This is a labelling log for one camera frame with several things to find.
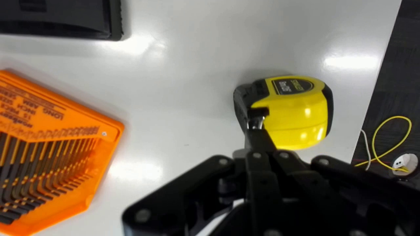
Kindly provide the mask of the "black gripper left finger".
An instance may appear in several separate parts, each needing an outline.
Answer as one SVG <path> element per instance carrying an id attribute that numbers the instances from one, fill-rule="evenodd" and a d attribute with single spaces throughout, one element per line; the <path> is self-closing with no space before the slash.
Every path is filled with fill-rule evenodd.
<path id="1" fill-rule="evenodd" d="M 248 129 L 236 157 L 214 154 L 130 204 L 122 213 L 123 236 L 194 236 L 244 195 L 245 157 L 276 145 L 265 129 Z"/>

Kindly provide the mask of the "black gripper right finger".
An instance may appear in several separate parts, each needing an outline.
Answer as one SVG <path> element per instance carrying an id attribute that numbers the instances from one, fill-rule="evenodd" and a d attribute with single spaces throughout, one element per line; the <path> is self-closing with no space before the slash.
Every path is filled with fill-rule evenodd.
<path id="1" fill-rule="evenodd" d="M 286 186 L 319 213 L 322 236 L 420 236 L 420 191 L 331 156 L 273 153 Z"/>

